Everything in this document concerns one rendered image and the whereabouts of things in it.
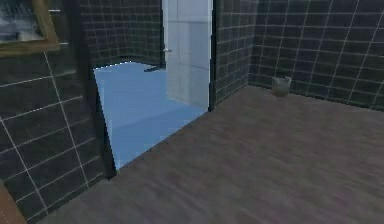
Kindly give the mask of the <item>white room door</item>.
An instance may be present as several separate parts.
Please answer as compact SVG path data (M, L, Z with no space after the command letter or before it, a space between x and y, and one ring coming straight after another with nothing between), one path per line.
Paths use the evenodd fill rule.
M209 106L213 0L162 0L167 95Z

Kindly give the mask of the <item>brown wooden furniture corner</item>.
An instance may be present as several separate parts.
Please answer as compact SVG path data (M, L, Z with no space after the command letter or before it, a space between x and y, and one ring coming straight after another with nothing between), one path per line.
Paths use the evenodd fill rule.
M4 184L0 184L0 224L27 224Z

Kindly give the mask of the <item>gold framed wall picture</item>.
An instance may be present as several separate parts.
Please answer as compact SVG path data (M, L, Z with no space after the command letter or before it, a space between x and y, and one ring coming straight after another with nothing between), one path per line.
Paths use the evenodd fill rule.
M49 0L0 0L0 57L59 49Z

